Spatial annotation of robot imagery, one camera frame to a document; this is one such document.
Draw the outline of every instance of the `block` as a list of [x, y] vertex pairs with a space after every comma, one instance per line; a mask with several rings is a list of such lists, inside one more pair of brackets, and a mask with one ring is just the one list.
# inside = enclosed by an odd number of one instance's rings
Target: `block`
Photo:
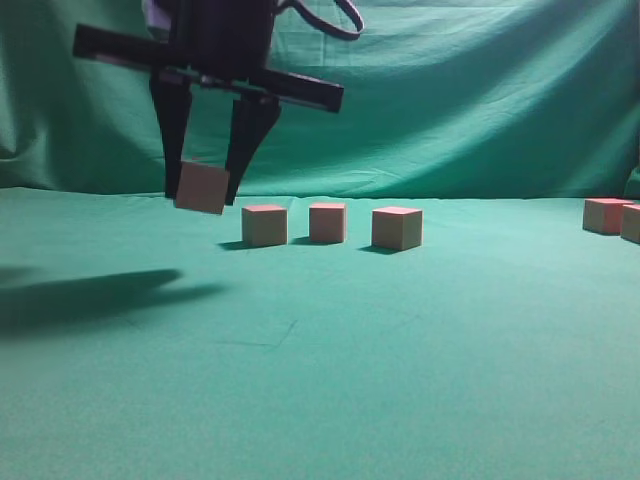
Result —
[[620, 235], [622, 207], [633, 204], [617, 198], [588, 198], [584, 202], [582, 228], [603, 235]]
[[242, 209], [242, 241], [252, 247], [287, 243], [287, 209], [278, 205], [254, 205]]
[[183, 161], [175, 206], [220, 215], [228, 185], [229, 172], [224, 168]]
[[622, 207], [620, 236], [625, 240], [640, 243], [640, 205], [625, 205]]
[[314, 243], [342, 243], [347, 232], [344, 203], [314, 203], [309, 208], [309, 240]]
[[371, 244], [392, 250], [422, 245], [422, 210], [386, 207], [373, 211]]

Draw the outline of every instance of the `held cube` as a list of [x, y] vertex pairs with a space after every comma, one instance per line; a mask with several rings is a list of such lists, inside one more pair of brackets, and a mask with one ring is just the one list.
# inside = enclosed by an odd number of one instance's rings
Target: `held cube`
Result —
[[287, 209], [277, 205], [243, 208], [242, 241], [252, 247], [287, 243]]
[[621, 237], [631, 242], [640, 243], [640, 205], [622, 207]]
[[374, 210], [371, 244], [393, 250], [422, 245], [422, 210], [401, 207]]
[[202, 163], [182, 162], [175, 206], [221, 214], [229, 185], [229, 172]]
[[584, 202], [582, 228], [603, 235], [619, 235], [622, 207], [633, 204], [617, 198], [589, 198]]
[[309, 240], [314, 243], [344, 242], [346, 226], [344, 203], [314, 203], [309, 208]]

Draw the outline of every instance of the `green fabric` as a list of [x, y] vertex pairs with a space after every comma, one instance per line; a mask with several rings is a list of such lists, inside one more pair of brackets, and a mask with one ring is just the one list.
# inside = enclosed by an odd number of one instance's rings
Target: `green fabric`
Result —
[[[640, 246], [581, 200], [347, 200], [332, 246], [250, 200], [289, 245], [237, 243], [249, 199], [0, 191], [0, 478], [640, 478]], [[423, 247], [367, 249], [388, 204]]]
[[[348, 27], [329, 0], [306, 2]], [[278, 19], [273, 66], [344, 84], [344, 108], [287, 107], [241, 194], [622, 195], [637, 164], [635, 1], [357, 3], [355, 43]], [[135, 0], [0, 2], [0, 186], [157, 192], [147, 78], [72, 59], [79, 22], [146, 34]], [[197, 92], [185, 156], [223, 163], [230, 105]]]

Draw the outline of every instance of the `cube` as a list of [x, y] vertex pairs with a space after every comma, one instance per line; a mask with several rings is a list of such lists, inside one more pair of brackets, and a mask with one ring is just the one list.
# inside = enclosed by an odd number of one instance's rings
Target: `cube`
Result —
[[422, 245], [422, 210], [402, 207], [374, 210], [371, 244], [392, 250]]
[[603, 235], [620, 235], [622, 207], [633, 204], [617, 198], [588, 198], [584, 202], [582, 228]]
[[287, 243], [287, 209], [278, 205], [244, 207], [242, 241], [252, 247]]
[[183, 161], [175, 206], [220, 215], [228, 185], [229, 172], [225, 169]]
[[314, 243], [342, 243], [347, 231], [344, 203], [314, 203], [309, 208], [309, 240]]
[[640, 243], [640, 205], [625, 205], [622, 207], [620, 236], [625, 240]]

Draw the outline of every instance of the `cube top face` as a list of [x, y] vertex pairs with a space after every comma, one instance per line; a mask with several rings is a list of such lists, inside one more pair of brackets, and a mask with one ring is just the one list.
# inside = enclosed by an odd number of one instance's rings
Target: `cube top face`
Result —
[[619, 198], [587, 198], [589, 203], [599, 203], [601, 205], [629, 205], [633, 204], [630, 200], [621, 200]]
[[392, 215], [407, 215], [409, 213], [422, 212], [419, 208], [406, 208], [406, 207], [384, 207], [376, 208], [373, 213], [389, 213]]
[[312, 210], [343, 210], [346, 208], [344, 203], [314, 203], [310, 207]]
[[182, 162], [175, 206], [187, 210], [221, 214], [229, 186], [229, 172], [220, 167]]
[[251, 213], [257, 212], [281, 212], [286, 210], [286, 208], [281, 207], [279, 205], [252, 205], [250, 207], [244, 207], [243, 210]]

